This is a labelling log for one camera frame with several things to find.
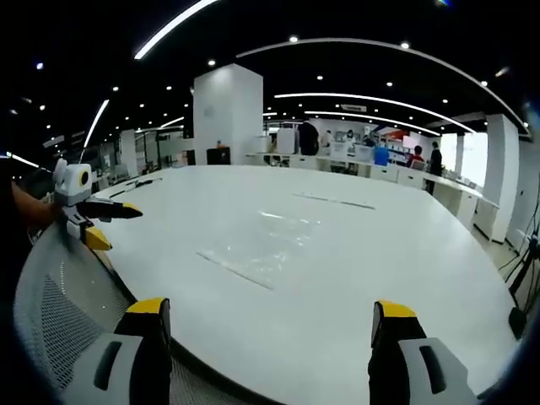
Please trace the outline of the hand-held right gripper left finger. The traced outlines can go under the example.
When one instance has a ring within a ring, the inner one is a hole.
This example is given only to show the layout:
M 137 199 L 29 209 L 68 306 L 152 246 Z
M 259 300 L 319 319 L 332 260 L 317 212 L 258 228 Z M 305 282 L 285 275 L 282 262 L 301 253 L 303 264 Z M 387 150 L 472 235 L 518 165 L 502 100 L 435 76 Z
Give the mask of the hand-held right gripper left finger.
M 65 404 L 168 404 L 170 302 L 131 305 L 114 332 L 101 334 L 77 359 Z

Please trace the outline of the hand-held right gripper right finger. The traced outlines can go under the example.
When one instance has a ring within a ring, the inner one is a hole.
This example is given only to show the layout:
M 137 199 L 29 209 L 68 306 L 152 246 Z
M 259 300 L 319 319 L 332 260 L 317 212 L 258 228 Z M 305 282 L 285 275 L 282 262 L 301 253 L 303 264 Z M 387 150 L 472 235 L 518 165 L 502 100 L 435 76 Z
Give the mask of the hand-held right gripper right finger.
M 479 403 L 464 364 L 405 305 L 375 302 L 370 347 L 371 404 Z

